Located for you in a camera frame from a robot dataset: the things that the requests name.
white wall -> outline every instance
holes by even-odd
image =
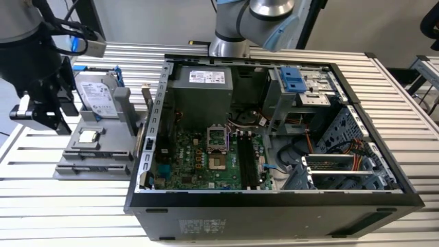
[[[329,0],[308,49],[374,52],[390,67],[409,67],[416,55],[437,55],[420,30],[438,0]]]
[[[107,41],[187,45],[215,38],[210,0],[95,0]]]

ram slot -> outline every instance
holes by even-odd
[[[254,145],[252,136],[238,136],[238,160],[241,169],[242,189],[257,189],[258,170],[254,157]]]

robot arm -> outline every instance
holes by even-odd
[[[77,86],[70,58],[61,54],[86,54],[90,42],[101,37],[81,23],[58,19],[46,0],[2,0],[0,19],[0,77],[15,86],[22,99],[10,117],[33,129],[71,134],[61,108],[67,116],[79,115],[73,95]],[[85,49],[59,49],[54,35],[77,37]]]
[[[296,0],[218,0],[217,3],[211,56],[249,57],[249,40],[273,52],[288,46],[300,24]]]

cable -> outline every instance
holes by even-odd
[[[353,169],[352,169],[352,171],[356,171],[356,166],[357,166],[357,155],[354,154],[354,161],[353,161]]]
[[[433,89],[433,85],[432,85],[432,87],[429,88],[429,90],[428,90],[428,92],[426,92],[424,98],[421,99],[421,101],[420,101],[420,105],[425,102],[425,98],[426,98],[428,94],[430,93],[430,90],[432,90],[432,89]]]
[[[421,97],[420,97],[418,94],[414,94],[414,95],[413,95],[413,98],[418,98],[418,99],[421,100]],[[429,113],[430,110],[432,110],[430,105],[428,104],[428,102],[424,102],[424,103],[425,103],[425,105],[426,105],[426,108],[422,108],[422,109],[425,110],[426,113]]]
[[[65,3],[66,3],[67,12],[69,12],[69,10],[70,10],[70,7],[69,7],[69,3],[67,3],[67,0],[65,0]]]
[[[429,116],[433,114],[434,110],[437,109],[437,106],[438,106],[438,102],[433,105],[433,108],[432,108],[432,110],[429,112]]]
[[[214,0],[211,0],[211,3],[213,3],[213,7],[214,7],[214,10],[215,10],[215,13],[217,13],[217,7],[215,7]]]
[[[357,162],[357,170],[360,171],[360,166],[362,165],[364,156],[360,158],[360,161]]]
[[[71,14],[74,13],[75,9],[77,9],[77,4],[81,2],[81,0],[77,0],[73,4],[73,6],[69,9],[67,15],[65,17],[65,20],[67,21],[69,18],[71,18]]]
[[[242,122],[238,122],[237,120],[233,120],[231,118],[229,118],[229,122],[240,128],[252,128],[252,127],[258,127],[260,126],[254,122],[253,123],[242,123]]]
[[[334,150],[334,149],[337,149],[338,147],[342,147],[344,145],[346,145],[346,144],[352,144],[352,143],[354,143],[356,142],[356,140],[348,140],[346,142],[342,142],[342,143],[340,143],[340,144],[336,144],[330,149],[329,149],[329,151],[326,152],[326,153],[333,153],[332,151]]]
[[[310,150],[310,153],[314,153],[313,144],[312,144],[310,135],[309,135],[309,125],[306,125],[306,128],[308,129],[305,131],[305,134],[306,134],[306,137],[308,137],[309,150]]]
[[[282,170],[280,170],[278,168],[276,167],[266,167],[266,169],[276,169],[278,172],[281,172],[282,174],[289,174],[289,172],[285,172]]]

gray cable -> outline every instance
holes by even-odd
[[[215,13],[217,13],[217,6],[215,6],[215,3],[214,3],[214,0],[211,0],[211,3],[213,3],[213,7],[214,7],[214,10],[215,10]]]

